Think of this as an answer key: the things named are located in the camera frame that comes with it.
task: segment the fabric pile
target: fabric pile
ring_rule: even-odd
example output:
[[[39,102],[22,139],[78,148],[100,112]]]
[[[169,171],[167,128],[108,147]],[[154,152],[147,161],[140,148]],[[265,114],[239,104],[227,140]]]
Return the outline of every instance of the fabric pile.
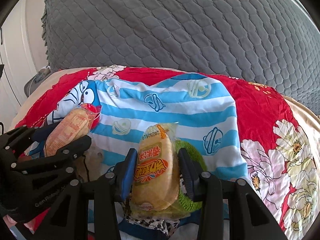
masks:
[[[222,75],[117,65],[84,69],[61,77],[18,125],[54,122],[80,103],[102,105],[92,130],[102,149],[101,174],[124,160],[129,148],[139,148],[147,127],[179,122],[178,147],[188,144],[193,158],[221,179],[246,179],[290,240],[302,239],[319,212],[317,148],[273,88]],[[123,208],[117,209],[119,229],[132,237],[196,236],[199,211],[179,221],[135,221]]]
[[[320,33],[295,0],[45,0],[53,71],[165,67],[275,88],[320,114]]]

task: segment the plastic wrapper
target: plastic wrapper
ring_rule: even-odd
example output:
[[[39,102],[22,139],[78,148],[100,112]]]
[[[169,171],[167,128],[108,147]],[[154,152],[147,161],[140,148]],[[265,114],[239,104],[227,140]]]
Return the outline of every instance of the plastic wrapper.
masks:
[[[94,181],[101,176],[100,166],[103,160],[103,150],[100,149],[93,138],[92,133],[88,133],[91,137],[91,146],[84,152],[84,155],[74,161],[76,171],[82,182]]]
[[[130,200],[136,219],[177,219],[189,214],[179,205],[179,164],[176,123],[150,126],[143,134]]]
[[[96,117],[100,115],[101,109],[99,112],[94,112],[89,108],[95,108],[94,110],[98,111],[93,105],[82,104],[67,114],[57,125],[45,142],[45,157],[55,155],[58,149],[86,135],[92,129],[92,125]]]

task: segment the bed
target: bed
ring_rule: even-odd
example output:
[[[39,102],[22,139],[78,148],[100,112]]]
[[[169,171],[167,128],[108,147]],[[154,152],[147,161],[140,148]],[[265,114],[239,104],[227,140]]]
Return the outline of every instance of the bed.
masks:
[[[213,75],[235,100],[249,181],[290,240],[313,239],[320,224],[318,218],[308,231],[319,212],[320,33],[299,1],[45,0],[42,22],[56,73],[30,95],[12,127],[41,125],[89,77],[151,86],[181,72]],[[36,114],[35,105],[42,109]],[[196,230],[189,223],[171,238],[188,239],[187,232],[193,240]]]

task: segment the screw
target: screw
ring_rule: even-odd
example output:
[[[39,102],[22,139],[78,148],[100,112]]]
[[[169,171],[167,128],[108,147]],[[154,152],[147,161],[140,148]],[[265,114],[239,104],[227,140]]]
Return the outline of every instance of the screw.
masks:
[[[115,174],[112,171],[106,173],[106,178],[107,179],[112,179],[114,176],[115,176]]]
[[[78,184],[79,184],[79,180],[77,179],[73,179],[72,181],[70,181],[71,186],[77,186]]]
[[[210,172],[203,171],[203,172],[201,173],[201,176],[202,176],[203,178],[210,178],[211,174],[210,174]]]
[[[72,168],[72,167],[66,168],[66,172],[67,172],[67,173],[73,173],[73,168]]]
[[[238,183],[240,186],[244,186],[247,182],[246,182],[244,179],[237,179],[237,183]]]

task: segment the white wall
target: white wall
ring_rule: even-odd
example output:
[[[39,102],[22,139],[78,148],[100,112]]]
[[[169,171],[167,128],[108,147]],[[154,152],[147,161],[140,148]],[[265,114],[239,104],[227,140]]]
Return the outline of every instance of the white wall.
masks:
[[[25,4],[26,0],[19,0],[2,25],[0,53],[4,73],[0,81],[0,121],[5,130],[27,99],[24,85],[37,73],[28,43]]]
[[[44,12],[44,0],[26,0],[26,26],[31,55],[37,70],[48,64],[46,47],[42,40],[41,17]]]
[[[2,26],[0,53],[5,73],[0,81],[0,121],[5,131],[27,99],[25,84],[47,65],[43,12],[44,0],[19,0]]]

